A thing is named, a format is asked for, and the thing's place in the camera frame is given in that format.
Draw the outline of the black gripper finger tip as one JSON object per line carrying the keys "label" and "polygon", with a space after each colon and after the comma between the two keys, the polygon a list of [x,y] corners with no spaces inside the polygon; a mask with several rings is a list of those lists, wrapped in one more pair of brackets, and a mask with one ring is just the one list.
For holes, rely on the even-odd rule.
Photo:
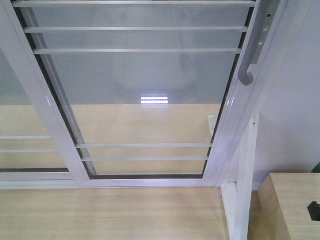
{"label": "black gripper finger tip", "polygon": [[320,204],[316,201],[312,201],[307,210],[312,221],[320,221]]}

